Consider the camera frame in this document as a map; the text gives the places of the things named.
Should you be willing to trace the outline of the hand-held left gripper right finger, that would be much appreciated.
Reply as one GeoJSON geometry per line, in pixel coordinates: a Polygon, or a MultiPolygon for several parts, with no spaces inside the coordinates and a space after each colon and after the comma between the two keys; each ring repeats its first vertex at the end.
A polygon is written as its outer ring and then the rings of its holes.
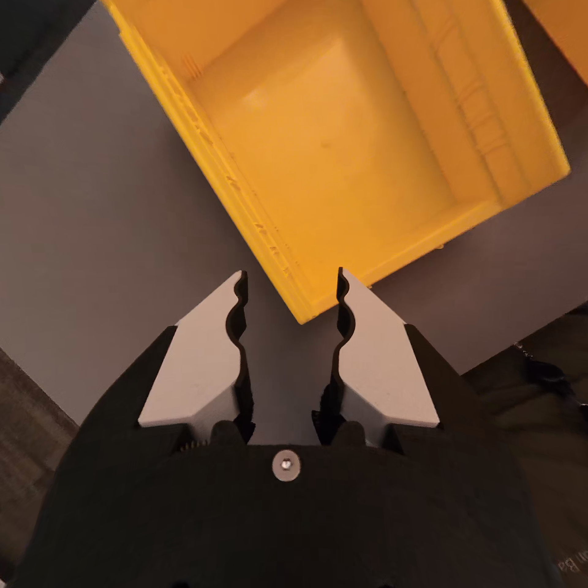
{"type": "Polygon", "coordinates": [[[358,422],[368,445],[385,445],[394,425],[434,429],[440,419],[407,333],[407,323],[348,269],[337,272],[342,340],[312,421],[321,445],[358,422]]]}

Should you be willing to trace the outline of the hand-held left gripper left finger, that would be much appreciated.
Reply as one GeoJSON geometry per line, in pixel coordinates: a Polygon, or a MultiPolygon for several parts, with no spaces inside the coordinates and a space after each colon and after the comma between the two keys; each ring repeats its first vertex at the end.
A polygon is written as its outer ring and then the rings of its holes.
{"type": "Polygon", "coordinates": [[[247,272],[239,270],[176,323],[145,401],[143,428],[187,425],[209,442],[217,422],[236,424],[245,443],[254,432],[254,399],[246,351],[247,272]]]}

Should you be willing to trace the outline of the yellow plastic bin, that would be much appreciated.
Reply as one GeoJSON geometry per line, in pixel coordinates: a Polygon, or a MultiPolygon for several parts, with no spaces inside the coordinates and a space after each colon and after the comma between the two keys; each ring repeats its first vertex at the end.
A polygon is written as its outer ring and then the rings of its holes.
{"type": "Polygon", "coordinates": [[[587,1],[524,1],[587,84],[587,1]]]}
{"type": "Polygon", "coordinates": [[[502,1],[103,1],[299,324],[570,172],[502,1]]]}

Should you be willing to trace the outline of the black desk mat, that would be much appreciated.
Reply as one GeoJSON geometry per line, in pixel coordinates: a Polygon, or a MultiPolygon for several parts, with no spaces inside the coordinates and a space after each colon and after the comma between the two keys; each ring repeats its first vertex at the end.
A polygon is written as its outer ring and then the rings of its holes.
{"type": "Polygon", "coordinates": [[[1,122],[94,1],[1,1],[1,122]]]}
{"type": "Polygon", "coordinates": [[[587,172],[587,86],[523,1],[505,1],[572,173],[587,172]]]}

